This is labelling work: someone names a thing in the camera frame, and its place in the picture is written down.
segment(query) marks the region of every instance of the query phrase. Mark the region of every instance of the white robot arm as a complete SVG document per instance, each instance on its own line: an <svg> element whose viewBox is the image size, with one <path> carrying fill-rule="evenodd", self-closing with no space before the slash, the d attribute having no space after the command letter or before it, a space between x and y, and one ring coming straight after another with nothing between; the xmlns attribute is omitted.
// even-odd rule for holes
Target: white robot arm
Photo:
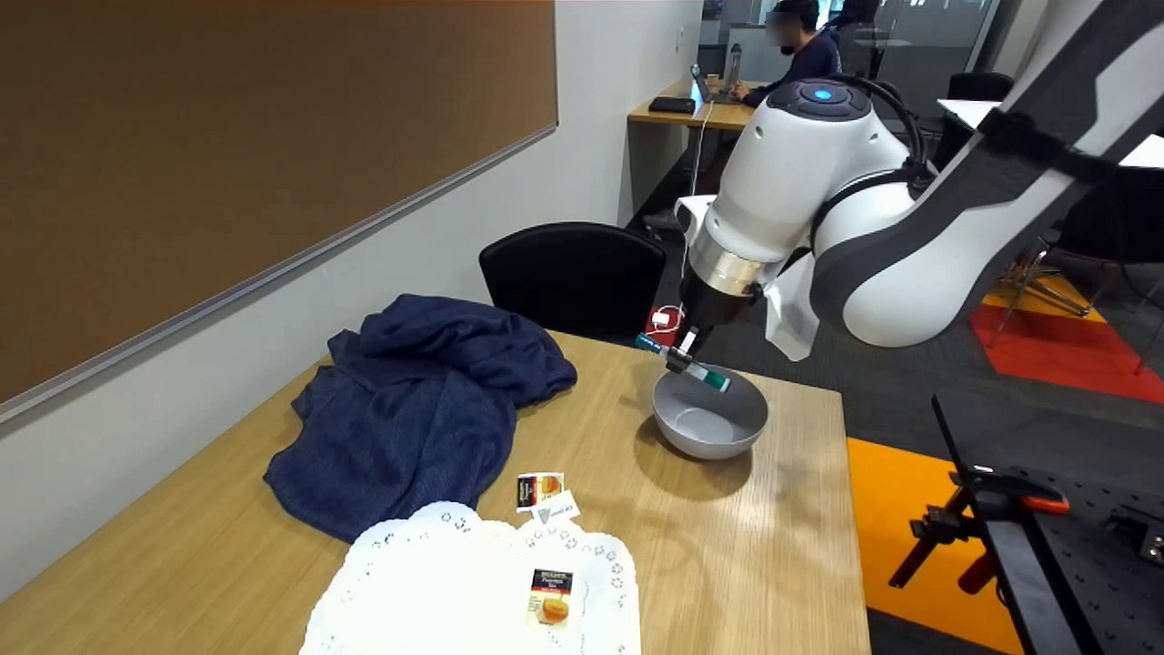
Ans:
<svg viewBox="0 0 1164 655"><path fill-rule="evenodd" d="M1056 0L999 112L922 195L917 158L843 81L780 88L718 198L685 198L687 332L769 300L769 343L810 354L818 322L866 347L944 337L1107 162L1164 124L1164 4Z"/></svg>

